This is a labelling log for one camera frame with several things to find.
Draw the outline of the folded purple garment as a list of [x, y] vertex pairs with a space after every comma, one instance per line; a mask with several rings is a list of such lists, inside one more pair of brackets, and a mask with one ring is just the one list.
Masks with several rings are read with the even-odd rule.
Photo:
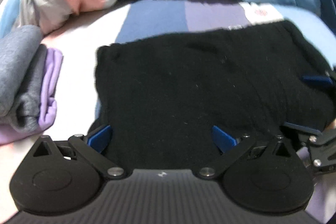
[[1, 125], [1, 145], [42, 133], [55, 121], [57, 104], [54, 98], [56, 84], [62, 67], [63, 55], [59, 50], [48, 48], [40, 93], [39, 115], [30, 116], [37, 125], [19, 132], [9, 124]]

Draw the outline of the black garment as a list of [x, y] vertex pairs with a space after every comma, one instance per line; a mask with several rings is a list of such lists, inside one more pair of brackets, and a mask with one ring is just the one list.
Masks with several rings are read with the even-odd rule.
[[112, 128], [104, 155], [128, 171], [189, 169], [219, 156], [215, 126], [262, 140], [285, 122], [324, 130], [335, 94], [301, 78], [328, 69], [289, 21], [100, 47], [98, 122]]

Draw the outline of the patchwork bed sheet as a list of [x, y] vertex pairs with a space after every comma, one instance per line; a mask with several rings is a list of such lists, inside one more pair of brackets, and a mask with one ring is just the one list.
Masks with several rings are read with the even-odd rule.
[[70, 19], [44, 40], [63, 53], [56, 85], [57, 114], [43, 136], [1, 147], [1, 222], [3, 223], [327, 223], [335, 212], [335, 175], [319, 176], [304, 211], [273, 217], [238, 207], [219, 186], [185, 170], [140, 170], [124, 181], [109, 182], [84, 208], [56, 216], [17, 211], [9, 183], [29, 151], [54, 147], [62, 139], [86, 133], [94, 121], [96, 49], [171, 32], [234, 28], [291, 20], [335, 63], [335, 36], [317, 16], [279, 5], [218, 1], [143, 0]]

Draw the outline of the folded grey garment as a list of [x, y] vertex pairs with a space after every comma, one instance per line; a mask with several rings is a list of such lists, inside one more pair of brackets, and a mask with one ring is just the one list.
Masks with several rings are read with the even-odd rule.
[[35, 131], [47, 48], [37, 26], [19, 27], [1, 38], [1, 124], [19, 133]]

